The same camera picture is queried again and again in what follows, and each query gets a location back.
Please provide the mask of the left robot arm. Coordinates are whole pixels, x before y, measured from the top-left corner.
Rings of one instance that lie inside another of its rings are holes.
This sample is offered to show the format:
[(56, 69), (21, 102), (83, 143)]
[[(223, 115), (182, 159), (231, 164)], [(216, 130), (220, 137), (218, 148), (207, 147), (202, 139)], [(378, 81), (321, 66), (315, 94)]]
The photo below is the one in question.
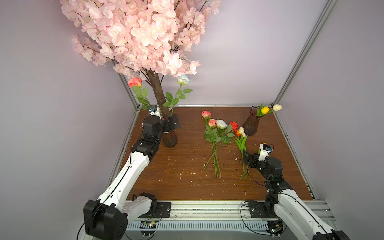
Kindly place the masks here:
[(151, 114), (144, 119), (142, 133), (132, 146), (124, 167), (97, 200), (88, 200), (84, 206), (83, 227), (87, 235), (100, 240), (120, 240), (131, 222), (143, 215), (155, 216), (156, 196), (142, 193), (128, 205), (125, 201), (159, 150), (163, 134), (180, 126), (177, 115)]

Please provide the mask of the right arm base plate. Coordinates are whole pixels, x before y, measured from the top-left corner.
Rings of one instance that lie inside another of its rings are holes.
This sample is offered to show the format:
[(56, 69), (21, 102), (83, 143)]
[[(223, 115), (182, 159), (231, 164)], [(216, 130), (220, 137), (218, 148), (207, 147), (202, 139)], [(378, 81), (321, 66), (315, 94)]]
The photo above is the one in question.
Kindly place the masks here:
[(251, 215), (251, 218), (269, 218), (269, 219), (276, 219), (277, 216), (274, 214), (269, 213), (265, 206), (264, 202), (257, 202), (257, 201), (249, 201), (248, 202), (248, 208)]

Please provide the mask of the pink orange rose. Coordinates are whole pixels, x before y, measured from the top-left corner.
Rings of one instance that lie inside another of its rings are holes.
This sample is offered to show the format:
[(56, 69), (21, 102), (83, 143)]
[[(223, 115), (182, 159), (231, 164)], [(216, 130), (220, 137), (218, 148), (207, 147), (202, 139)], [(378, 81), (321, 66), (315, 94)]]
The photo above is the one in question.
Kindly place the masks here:
[(135, 98), (142, 104), (142, 109), (147, 110), (151, 103), (148, 100), (149, 90), (143, 87), (143, 82), (138, 77), (129, 80), (129, 87), (133, 90)]

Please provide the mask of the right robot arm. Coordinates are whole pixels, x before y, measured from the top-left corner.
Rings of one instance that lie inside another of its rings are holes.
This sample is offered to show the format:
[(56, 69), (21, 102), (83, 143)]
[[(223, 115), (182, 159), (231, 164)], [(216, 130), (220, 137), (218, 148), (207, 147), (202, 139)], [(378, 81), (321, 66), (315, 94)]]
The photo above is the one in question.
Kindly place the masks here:
[(280, 160), (269, 156), (269, 151), (243, 152), (245, 164), (265, 178), (268, 195), (264, 202), (267, 215), (281, 219), (299, 240), (348, 240), (344, 231), (326, 224), (300, 199), (283, 178)]

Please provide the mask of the white tulip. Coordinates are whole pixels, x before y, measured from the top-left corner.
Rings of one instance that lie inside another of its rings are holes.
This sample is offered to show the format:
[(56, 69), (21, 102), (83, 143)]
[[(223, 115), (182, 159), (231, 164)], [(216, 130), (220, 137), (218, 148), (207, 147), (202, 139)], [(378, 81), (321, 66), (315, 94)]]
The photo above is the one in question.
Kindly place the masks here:
[(277, 112), (279, 110), (282, 109), (282, 106), (281, 105), (273, 105), (270, 110), (268, 111), (268, 113), (272, 113), (272, 112)]

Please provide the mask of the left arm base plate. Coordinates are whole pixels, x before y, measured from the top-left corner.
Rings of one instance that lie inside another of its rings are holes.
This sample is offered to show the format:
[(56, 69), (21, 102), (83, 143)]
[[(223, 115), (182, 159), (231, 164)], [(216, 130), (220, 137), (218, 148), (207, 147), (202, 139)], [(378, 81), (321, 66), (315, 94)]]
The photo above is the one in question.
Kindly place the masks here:
[(150, 210), (148, 213), (140, 216), (141, 219), (151, 218), (170, 218), (172, 203), (171, 202), (157, 202), (156, 208)]

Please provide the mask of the red rose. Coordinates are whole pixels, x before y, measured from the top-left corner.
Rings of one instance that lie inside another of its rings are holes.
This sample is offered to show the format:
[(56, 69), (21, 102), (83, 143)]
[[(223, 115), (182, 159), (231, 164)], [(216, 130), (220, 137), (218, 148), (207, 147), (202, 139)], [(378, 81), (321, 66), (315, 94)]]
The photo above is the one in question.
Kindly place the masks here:
[(236, 122), (230, 122), (230, 125), (232, 126), (232, 130), (236, 133), (239, 129), (239, 125)]

